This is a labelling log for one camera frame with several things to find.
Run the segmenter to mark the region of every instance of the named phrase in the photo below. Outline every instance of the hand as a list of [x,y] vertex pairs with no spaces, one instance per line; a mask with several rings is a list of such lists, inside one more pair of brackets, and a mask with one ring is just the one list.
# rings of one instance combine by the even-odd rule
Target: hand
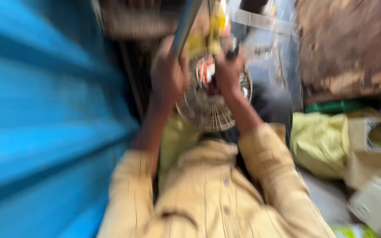
[[221,94],[227,98],[229,96],[241,93],[239,85],[239,75],[244,69],[246,62],[246,53],[236,56],[233,61],[228,60],[223,52],[219,52],[214,56],[215,59],[215,76],[217,78],[217,86]]
[[170,109],[183,98],[190,80],[188,46],[177,59],[170,50],[173,39],[168,36],[161,42],[151,69],[153,97],[159,106]]

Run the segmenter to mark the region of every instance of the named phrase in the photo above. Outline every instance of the yellow cloth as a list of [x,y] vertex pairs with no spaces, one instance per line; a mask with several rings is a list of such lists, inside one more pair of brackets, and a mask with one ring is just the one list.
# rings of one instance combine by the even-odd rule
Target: yellow cloth
[[345,114],[294,113],[290,137],[296,164],[318,177],[343,178],[349,152]]
[[203,141],[180,156],[154,208],[152,157],[131,150],[112,175],[98,238],[335,237],[269,125],[248,133],[239,148],[267,204],[235,169],[236,145]]

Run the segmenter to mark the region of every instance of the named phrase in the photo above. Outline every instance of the wire fan grille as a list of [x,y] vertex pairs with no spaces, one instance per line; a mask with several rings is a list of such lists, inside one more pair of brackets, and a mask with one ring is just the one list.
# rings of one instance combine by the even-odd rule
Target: wire fan grille
[[[198,88],[197,84],[198,62],[207,55],[208,53],[205,52],[190,60],[190,86],[185,92],[183,100],[176,103],[176,107],[184,120],[194,124],[200,130],[206,132],[223,131],[235,125],[233,115],[230,109],[226,107],[223,96],[208,96],[203,89]],[[245,70],[241,73],[239,83],[246,98],[251,101],[252,79],[248,71]]]

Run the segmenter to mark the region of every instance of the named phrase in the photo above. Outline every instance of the metal rod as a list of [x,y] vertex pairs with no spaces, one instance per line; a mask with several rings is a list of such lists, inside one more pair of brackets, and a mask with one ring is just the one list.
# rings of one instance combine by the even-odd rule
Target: metal rod
[[191,31],[202,1],[203,0],[186,0],[171,48],[177,57],[182,55],[183,46],[185,46],[186,40],[188,39],[189,32]]

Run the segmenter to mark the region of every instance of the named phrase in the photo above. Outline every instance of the forearm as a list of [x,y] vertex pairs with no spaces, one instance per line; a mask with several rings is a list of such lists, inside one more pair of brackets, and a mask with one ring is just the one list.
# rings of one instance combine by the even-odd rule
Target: forearm
[[152,177],[154,177],[157,170],[161,136],[172,111],[172,107],[173,105],[161,105],[153,96],[151,96],[148,110],[140,127],[139,134],[132,146],[133,149],[139,149],[153,154],[154,161],[152,161]]
[[224,95],[227,107],[233,114],[235,123],[241,135],[246,135],[252,129],[260,126],[263,121],[240,90]]

